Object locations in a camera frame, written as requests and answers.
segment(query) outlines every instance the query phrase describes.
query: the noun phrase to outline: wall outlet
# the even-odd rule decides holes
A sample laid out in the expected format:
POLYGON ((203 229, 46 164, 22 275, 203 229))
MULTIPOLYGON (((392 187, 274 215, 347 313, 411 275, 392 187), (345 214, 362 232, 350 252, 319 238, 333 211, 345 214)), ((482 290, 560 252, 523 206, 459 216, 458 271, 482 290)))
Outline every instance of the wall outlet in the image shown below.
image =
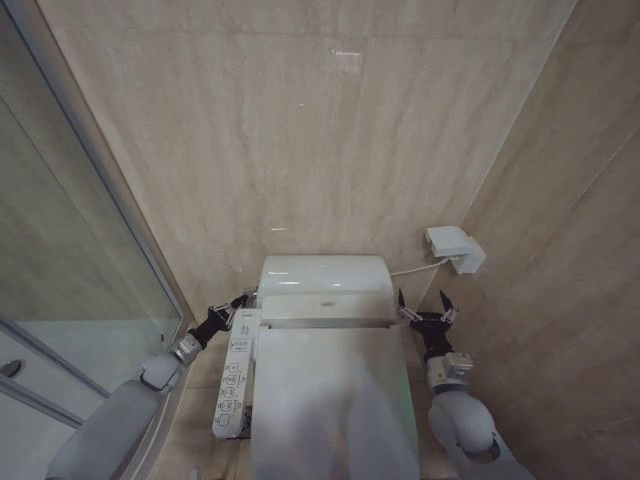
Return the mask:
POLYGON ((487 255, 472 237, 460 227, 433 227, 425 232, 427 242, 436 258, 451 257, 459 274, 475 273, 487 255))
POLYGON ((459 255, 458 258, 451 260, 453 264, 453 268, 456 269, 456 272, 459 274, 462 273, 476 273, 484 259, 487 258, 487 254, 484 253, 482 247, 478 245, 473 237, 467 237, 473 246, 473 253, 468 255, 459 255))
POLYGON ((474 252, 469 237, 460 227, 427 228, 426 237, 436 258, 468 255, 474 252))

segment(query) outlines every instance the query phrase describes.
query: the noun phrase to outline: glass shower door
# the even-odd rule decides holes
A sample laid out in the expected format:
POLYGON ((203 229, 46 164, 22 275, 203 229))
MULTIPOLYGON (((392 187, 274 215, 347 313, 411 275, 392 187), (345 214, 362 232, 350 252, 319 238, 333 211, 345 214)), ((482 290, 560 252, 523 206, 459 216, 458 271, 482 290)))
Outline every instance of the glass shower door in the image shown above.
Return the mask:
POLYGON ((57 449, 182 313, 0 8, 0 471, 57 449))

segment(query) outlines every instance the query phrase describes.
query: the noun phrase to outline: toilet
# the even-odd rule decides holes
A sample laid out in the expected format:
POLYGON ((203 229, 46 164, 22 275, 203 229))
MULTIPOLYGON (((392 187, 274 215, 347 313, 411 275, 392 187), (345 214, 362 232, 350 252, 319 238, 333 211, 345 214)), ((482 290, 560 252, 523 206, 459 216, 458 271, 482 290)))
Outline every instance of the toilet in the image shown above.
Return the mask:
POLYGON ((240 434, 243 378, 253 372, 256 480, 419 478, 394 291, 382 258, 267 257, 254 308, 234 316, 224 368, 213 432, 240 434))

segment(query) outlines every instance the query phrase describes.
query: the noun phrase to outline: toilet tank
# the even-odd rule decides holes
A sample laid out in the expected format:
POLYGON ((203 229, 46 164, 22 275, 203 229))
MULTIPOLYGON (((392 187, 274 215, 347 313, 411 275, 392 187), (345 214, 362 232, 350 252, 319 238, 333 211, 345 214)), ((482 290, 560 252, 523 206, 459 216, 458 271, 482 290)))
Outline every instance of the toilet tank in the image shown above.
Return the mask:
POLYGON ((257 293, 262 323, 286 327, 395 322, 384 260, 375 255, 278 255, 265 259, 257 293))

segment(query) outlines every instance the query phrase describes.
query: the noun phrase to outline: floor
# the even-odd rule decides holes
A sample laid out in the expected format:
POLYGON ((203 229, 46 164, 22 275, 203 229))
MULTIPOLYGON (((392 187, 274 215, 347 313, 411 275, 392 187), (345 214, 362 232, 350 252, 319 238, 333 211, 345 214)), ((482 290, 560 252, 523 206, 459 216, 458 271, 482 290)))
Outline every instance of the floor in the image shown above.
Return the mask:
MULTIPOLYGON (((250 441, 219 440, 211 433, 227 342, 228 334, 216 335, 192 365, 173 425, 149 480, 189 480, 193 469, 199 470, 202 480, 251 479, 250 441)), ((408 330, 403 332, 403 343, 418 426, 421 478, 456 478, 429 431, 427 408, 431 394, 408 330)))

